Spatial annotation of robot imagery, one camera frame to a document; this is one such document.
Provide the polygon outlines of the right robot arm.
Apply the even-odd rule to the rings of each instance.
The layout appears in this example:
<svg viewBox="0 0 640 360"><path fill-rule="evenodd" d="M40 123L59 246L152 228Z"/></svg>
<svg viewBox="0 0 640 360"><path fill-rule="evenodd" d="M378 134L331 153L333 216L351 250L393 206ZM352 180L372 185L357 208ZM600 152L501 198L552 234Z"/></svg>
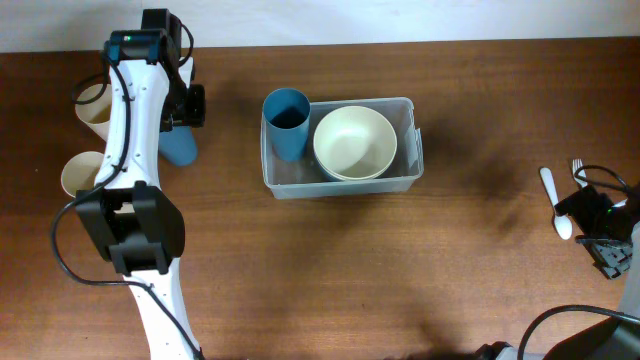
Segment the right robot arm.
<svg viewBox="0 0 640 360"><path fill-rule="evenodd" d="M474 359L637 359L639 357L639 187L627 190L628 199L617 207L609 197L589 185L555 205L568 215L583 235L576 240L590 245L630 246L632 253L624 293L616 311L588 305L551 308L526 329L520 345L485 344ZM565 312L587 312L606 319L559 342L545 354L525 351L534 330L547 318Z"/></svg>

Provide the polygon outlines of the blue bowl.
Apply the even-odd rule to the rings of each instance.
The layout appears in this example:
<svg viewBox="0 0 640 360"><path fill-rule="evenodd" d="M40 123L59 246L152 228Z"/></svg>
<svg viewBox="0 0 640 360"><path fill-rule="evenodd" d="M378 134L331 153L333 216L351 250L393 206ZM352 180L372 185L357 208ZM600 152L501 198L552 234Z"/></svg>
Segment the blue bowl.
<svg viewBox="0 0 640 360"><path fill-rule="evenodd" d="M331 173L330 171L328 171L322 164L320 164L319 162L316 162L317 168L319 173L321 174L322 178L325 181L332 181L332 182L341 182L342 179L339 177L336 177L333 173Z"/></svg>

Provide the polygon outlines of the blue cup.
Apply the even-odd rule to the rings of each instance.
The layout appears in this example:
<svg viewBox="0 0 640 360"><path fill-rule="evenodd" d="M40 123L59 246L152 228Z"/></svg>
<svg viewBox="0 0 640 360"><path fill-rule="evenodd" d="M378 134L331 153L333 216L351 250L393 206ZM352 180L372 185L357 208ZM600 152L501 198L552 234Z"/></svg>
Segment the blue cup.
<svg viewBox="0 0 640 360"><path fill-rule="evenodd" d="M285 162L303 157L309 136L311 104L294 88L280 88L265 99L262 115L276 155Z"/></svg>
<svg viewBox="0 0 640 360"><path fill-rule="evenodd" d="M198 155L196 141L190 127L174 127L159 134L159 153L175 166L188 166Z"/></svg>

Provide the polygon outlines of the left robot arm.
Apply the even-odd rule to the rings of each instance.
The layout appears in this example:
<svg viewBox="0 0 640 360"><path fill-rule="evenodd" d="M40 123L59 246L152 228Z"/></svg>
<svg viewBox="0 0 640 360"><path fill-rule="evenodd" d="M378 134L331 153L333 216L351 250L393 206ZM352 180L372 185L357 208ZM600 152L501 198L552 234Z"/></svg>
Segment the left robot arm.
<svg viewBox="0 0 640 360"><path fill-rule="evenodd" d="M181 52L188 32L169 10L146 9L140 29L111 33L101 52L111 92L104 158L93 188L69 205L120 274L117 285L131 290L154 359L204 356L180 286L184 219L158 175L161 133L205 122L205 89L193 81L191 55Z"/></svg>

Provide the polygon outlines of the cream bowl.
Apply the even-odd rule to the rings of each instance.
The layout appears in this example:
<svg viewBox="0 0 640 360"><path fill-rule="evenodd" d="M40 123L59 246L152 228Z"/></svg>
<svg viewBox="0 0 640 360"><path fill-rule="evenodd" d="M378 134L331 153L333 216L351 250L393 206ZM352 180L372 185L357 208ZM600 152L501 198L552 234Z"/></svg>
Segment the cream bowl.
<svg viewBox="0 0 640 360"><path fill-rule="evenodd" d="M322 171L336 181L370 180L380 177L395 159L395 151L369 148L363 152L329 152L314 156Z"/></svg>
<svg viewBox="0 0 640 360"><path fill-rule="evenodd" d="M331 111L318 123L312 139L313 152L363 152L369 148L398 150L398 139L390 121L364 106L344 106Z"/></svg>

